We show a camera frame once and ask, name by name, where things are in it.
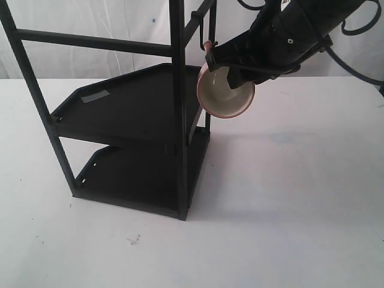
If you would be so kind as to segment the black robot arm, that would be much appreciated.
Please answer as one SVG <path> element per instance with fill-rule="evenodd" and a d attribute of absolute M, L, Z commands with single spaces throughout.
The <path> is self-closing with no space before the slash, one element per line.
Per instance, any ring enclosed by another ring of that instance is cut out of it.
<path fill-rule="evenodd" d="M 295 73 L 301 64 L 318 52 L 328 55 L 348 73 L 372 85 L 383 81 L 365 76 L 347 65 L 331 49 L 329 33 L 340 26 L 347 36 L 367 32 L 380 19 L 379 7 L 373 19 L 356 30 L 346 30 L 346 18 L 362 1 L 265 1 L 255 7 L 257 16 L 249 30 L 215 46 L 206 54 L 210 71 L 229 68 L 231 89 L 247 82 L 258 85 L 281 75 Z"/>

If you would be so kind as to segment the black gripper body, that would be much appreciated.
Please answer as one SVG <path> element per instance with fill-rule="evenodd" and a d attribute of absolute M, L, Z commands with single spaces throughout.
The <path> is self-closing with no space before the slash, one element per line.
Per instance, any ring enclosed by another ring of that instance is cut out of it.
<path fill-rule="evenodd" d="M 301 63 L 329 44 L 333 30 L 331 5 L 263 5 L 248 35 L 248 52 L 240 56 L 246 69 L 257 72 L 261 84 L 273 77 L 300 69 Z"/>

